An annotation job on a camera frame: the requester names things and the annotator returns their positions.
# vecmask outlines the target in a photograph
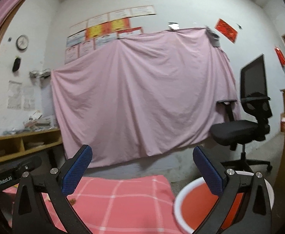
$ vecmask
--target chair armrest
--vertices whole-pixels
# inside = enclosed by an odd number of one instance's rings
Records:
[[[229,100],[220,100],[220,101],[217,101],[216,103],[218,104],[222,104],[222,103],[233,103],[233,102],[237,102],[236,99],[229,99]]]
[[[220,101],[216,102],[217,104],[224,105],[226,113],[227,113],[228,118],[229,118],[229,121],[234,121],[235,120],[234,119],[234,115],[232,113],[232,107],[231,107],[231,104],[234,103],[234,102],[237,102],[237,100],[236,99],[229,99],[229,100],[220,100]]]
[[[270,97],[263,96],[263,97],[249,97],[249,98],[242,98],[241,104],[250,103],[252,101],[267,101],[270,100]]]

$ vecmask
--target wooden shelf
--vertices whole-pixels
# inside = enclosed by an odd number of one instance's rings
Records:
[[[35,142],[43,142],[44,144],[30,148],[28,144]],[[0,136],[0,151],[5,150],[6,153],[4,156],[0,157],[0,163],[60,144],[62,144],[60,129]]]

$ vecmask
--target chair base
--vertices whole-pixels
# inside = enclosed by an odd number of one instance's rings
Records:
[[[241,153],[241,159],[234,160],[234,161],[227,161],[221,163],[224,167],[232,167],[235,171],[246,171],[250,173],[254,173],[251,169],[250,165],[267,165],[267,171],[271,172],[272,165],[269,161],[263,160],[253,160],[253,159],[246,159],[245,156],[245,145],[243,145],[243,151]]]

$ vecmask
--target metal screw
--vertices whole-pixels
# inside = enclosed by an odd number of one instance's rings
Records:
[[[257,176],[258,178],[263,177],[263,175],[262,175],[261,173],[256,173],[256,176]]]
[[[26,178],[26,177],[29,176],[29,173],[28,173],[28,172],[24,172],[24,173],[22,174],[22,176],[23,176],[24,178]]]
[[[235,174],[235,171],[234,171],[233,169],[228,169],[228,170],[227,170],[227,173],[228,173],[229,175],[234,175],[234,174]]]
[[[57,168],[52,168],[50,171],[51,174],[56,174],[57,172],[58,172]]]

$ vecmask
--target wall clock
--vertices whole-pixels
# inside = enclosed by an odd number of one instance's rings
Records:
[[[21,51],[27,49],[28,45],[29,45],[29,38],[26,35],[21,35],[16,41],[16,46]]]

